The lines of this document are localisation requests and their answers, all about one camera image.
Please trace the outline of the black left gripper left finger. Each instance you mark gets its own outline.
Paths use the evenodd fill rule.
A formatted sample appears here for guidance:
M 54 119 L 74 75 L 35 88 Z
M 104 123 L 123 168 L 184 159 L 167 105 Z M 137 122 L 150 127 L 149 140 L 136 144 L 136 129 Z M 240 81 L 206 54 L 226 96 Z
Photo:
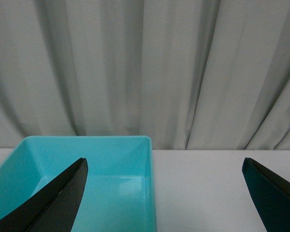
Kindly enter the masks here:
M 79 158 L 0 219 L 0 232 L 70 232 L 85 190 L 88 164 Z

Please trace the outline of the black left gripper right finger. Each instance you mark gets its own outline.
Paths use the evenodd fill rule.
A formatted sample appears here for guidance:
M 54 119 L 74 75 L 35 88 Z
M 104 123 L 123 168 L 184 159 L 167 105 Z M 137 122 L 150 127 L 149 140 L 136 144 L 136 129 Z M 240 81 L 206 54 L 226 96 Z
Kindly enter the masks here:
M 268 232 L 290 232 L 290 182 L 252 158 L 245 158 L 242 173 Z

